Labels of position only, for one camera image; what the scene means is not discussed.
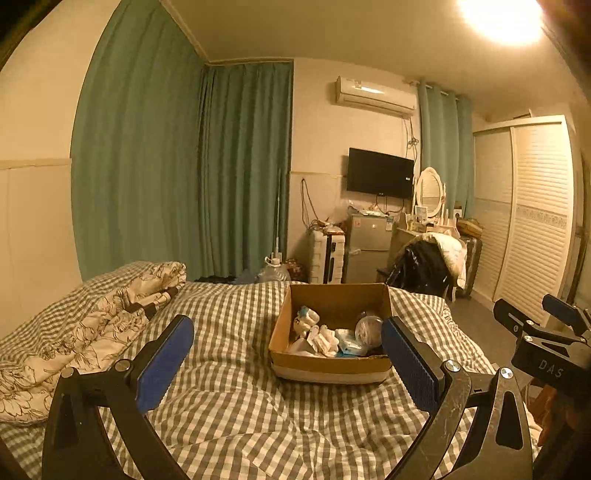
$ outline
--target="teal curtain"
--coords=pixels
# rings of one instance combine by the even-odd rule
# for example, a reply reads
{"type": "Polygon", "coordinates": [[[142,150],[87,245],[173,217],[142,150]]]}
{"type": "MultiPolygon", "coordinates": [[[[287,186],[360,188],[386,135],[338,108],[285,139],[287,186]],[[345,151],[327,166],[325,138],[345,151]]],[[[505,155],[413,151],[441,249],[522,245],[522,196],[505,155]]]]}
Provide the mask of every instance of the teal curtain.
{"type": "Polygon", "coordinates": [[[200,274],[197,148],[204,63],[158,0],[122,0],[96,47],[72,135],[82,278],[134,260],[200,274]]]}
{"type": "Polygon", "coordinates": [[[198,210],[201,268],[239,275],[287,243],[293,62],[209,67],[202,84],[198,210]]]}
{"type": "Polygon", "coordinates": [[[446,184],[446,208],[450,214],[455,202],[465,216],[474,206],[474,143],[472,103],[453,92],[444,95],[434,85],[418,86],[421,109],[421,168],[433,167],[446,184]]]}

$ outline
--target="blue gripper pad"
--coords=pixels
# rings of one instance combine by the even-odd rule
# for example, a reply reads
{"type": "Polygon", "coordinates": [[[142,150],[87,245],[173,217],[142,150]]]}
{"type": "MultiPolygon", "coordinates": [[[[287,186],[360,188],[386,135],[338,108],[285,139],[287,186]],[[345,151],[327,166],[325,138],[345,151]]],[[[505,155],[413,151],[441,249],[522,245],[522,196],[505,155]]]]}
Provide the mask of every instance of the blue gripper pad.
{"type": "Polygon", "coordinates": [[[382,324],[382,347],[417,408],[430,414],[437,411],[445,376],[431,347],[419,342],[398,317],[382,324]]]}
{"type": "Polygon", "coordinates": [[[135,401],[141,414],[160,405],[193,340],[193,321],[185,315],[177,315],[162,334],[146,343],[135,357],[132,363],[138,376],[135,401]]]}

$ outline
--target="wall-mounted air conditioner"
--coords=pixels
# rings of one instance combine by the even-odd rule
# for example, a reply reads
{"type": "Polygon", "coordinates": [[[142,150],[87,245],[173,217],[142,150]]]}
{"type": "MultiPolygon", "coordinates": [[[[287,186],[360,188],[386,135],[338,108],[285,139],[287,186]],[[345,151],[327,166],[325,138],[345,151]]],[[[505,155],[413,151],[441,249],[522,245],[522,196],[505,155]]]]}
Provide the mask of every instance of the wall-mounted air conditioner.
{"type": "Polygon", "coordinates": [[[403,117],[410,117],[417,109],[417,97],[413,93],[344,77],[336,81],[336,102],[379,109],[403,117]]]}

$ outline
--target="brown box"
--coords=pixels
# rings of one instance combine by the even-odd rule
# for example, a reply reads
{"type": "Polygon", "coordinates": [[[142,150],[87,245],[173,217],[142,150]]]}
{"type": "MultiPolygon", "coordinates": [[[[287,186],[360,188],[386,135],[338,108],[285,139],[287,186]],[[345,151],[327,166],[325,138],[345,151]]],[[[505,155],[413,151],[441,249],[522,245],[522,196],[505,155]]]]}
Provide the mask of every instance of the brown box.
{"type": "Polygon", "coordinates": [[[292,322],[303,305],[320,315],[319,325],[355,330],[365,310],[382,319],[392,316],[388,287],[382,283],[291,285],[269,342],[271,366],[278,377],[321,383],[364,384],[383,381],[392,364],[387,355],[316,358],[286,353],[296,339],[292,322]]]}

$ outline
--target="sliding wardrobe door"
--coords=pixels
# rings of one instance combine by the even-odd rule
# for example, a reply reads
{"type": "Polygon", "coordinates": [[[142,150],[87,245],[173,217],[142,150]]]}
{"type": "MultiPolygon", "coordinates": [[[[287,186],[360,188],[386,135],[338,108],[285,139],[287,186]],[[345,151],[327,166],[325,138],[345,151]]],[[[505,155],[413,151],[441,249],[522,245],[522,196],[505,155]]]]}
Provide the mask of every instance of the sliding wardrobe door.
{"type": "Polygon", "coordinates": [[[547,293],[558,296],[573,240],[569,133],[563,117],[551,118],[555,122],[511,127],[512,215],[493,298],[504,298],[543,325],[548,314],[542,298],[547,293]]]}
{"type": "Polygon", "coordinates": [[[474,136],[474,217],[484,227],[474,290],[492,302],[505,258],[513,197],[513,159],[509,128],[474,136]]]}

